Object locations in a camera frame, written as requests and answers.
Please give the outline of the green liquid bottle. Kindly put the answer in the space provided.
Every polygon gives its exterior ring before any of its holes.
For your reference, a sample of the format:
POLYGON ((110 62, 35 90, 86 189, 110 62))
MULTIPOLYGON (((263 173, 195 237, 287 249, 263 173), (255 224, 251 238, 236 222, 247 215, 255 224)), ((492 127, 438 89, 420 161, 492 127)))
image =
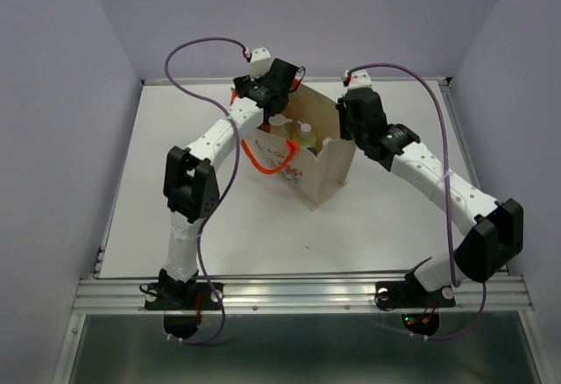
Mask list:
POLYGON ((308 123, 298 121, 298 126, 291 139, 301 147, 316 147, 317 137, 308 123))

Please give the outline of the white bottle black cap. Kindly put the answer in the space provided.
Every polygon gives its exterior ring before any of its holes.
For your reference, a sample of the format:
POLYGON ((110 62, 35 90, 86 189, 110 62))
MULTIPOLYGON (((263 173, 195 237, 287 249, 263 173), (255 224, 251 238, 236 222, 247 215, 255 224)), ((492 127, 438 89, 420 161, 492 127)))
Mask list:
POLYGON ((313 147, 313 146, 308 146, 307 150, 310 151, 315 156, 317 156, 331 141, 332 141, 332 138, 327 137, 322 141, 322 144, 318 148, 313 147))

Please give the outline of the canvas bag with orange handles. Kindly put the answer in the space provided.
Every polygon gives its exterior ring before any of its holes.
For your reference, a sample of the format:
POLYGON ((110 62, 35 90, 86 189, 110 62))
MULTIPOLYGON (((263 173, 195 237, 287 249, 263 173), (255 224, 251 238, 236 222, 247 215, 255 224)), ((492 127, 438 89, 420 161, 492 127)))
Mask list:
POLYGON ((291 95, 281 114, 292 120, 288 139, 271 134, 266 121, 247 134, 242 149, 255 169, 280 177, 313 210, 346 184, 356 145, 340 138, 336 103, 306 85, 291 95), (291 139, 298 121, 311 125, 317 137, 316 148, 325 138, 332 138, 317 156, 291 139))

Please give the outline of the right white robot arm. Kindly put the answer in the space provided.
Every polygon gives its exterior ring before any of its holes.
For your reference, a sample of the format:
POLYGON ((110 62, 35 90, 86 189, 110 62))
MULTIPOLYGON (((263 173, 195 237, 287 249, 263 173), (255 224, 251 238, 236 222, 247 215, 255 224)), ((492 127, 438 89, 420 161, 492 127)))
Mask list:
POLYGON ((377 92, 348 89, 336 108, 342 138, 420 191, 463 236, 459 246, 420 262, 403 281, 383 284, 383 308, 421 307, 455 281, 484 283, 522 251, 522 206, 514 199, 500 202, 444 169, 418 135, 388 123, 377 92))

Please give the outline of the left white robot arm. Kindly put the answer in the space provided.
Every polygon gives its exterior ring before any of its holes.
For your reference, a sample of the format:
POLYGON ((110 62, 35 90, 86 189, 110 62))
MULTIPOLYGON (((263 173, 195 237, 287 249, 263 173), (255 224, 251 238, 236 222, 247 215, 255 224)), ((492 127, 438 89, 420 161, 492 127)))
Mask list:
POLYGON ((264 74, 235 78, 237 96, 225 116, 187 147, 174 146, 168 152, 163 194, 171 212, 171 231, 159 284, 175 308, 187 308, 195 298, 190 281, 198 271, 196 242, 203 222, 220 202, 217 170, 235 151, 236 139, 243 139, 287 108, 299 70, 284 60, 273 59, 264 74))

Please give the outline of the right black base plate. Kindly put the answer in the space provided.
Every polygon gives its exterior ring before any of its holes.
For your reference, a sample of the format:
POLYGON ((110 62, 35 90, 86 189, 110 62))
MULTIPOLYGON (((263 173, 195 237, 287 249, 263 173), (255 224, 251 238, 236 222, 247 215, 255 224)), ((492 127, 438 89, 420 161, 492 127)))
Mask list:
POLYGON ((394 309, 454 308, 454 295, 444 296, 443 289, 427 292, 421 285, 405 281, 381 281, 375 286, 375 304, 384 311, 394 309))

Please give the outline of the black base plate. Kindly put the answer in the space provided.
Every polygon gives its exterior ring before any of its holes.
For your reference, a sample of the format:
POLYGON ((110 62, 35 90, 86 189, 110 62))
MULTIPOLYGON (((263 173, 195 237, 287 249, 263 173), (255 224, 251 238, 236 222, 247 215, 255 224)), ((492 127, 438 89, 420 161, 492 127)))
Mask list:
POLYGON ((454 308, 454 295, 444 296, 443 289, 427 292, 421 285, 405 281, 381 281, 375 286, 375 304, 384 311, 394 309, 454 308))
POLYGON ((149 311, 219 311, 217 297, 207 282, 191 282, 179 294, 169 293, 159 283, 139 286, 149 311))

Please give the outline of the aluminium mounting rail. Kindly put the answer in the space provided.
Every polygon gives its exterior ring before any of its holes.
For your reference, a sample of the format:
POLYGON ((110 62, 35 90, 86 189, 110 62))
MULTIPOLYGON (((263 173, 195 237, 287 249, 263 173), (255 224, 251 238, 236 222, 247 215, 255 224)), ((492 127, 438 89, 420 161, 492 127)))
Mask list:
MULTIPOLYGON (((274 274, 215 276, 222 283, 226 314, 397 314, 421 312, 420 309, 380 311, 375 304, 379 282, 394 282, 400 274, 274 274)), ((72 304, 73 314, 119 315, 158 314, 144 308, 145 295, 139 290, 143 282, 154 279, 81 280, 72 304)), ((477 313, 482 301, 482 285, 464 281, 453 290, 455 306, 438 297, 437 312, 477 313)), ((499 272, 486 283, 484 312, 531 311, 525 280, 521 276, 499 272)))

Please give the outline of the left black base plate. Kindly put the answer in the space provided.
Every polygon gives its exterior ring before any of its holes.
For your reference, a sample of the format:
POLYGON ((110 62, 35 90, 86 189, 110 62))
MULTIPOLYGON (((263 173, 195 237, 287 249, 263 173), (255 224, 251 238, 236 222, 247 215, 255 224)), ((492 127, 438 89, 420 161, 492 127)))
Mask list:
POLYGON ((169 293, 159 283, 139 286, 149 311, 219 311, 217 297, 207 282, 191 282, 179 294, 169 293))

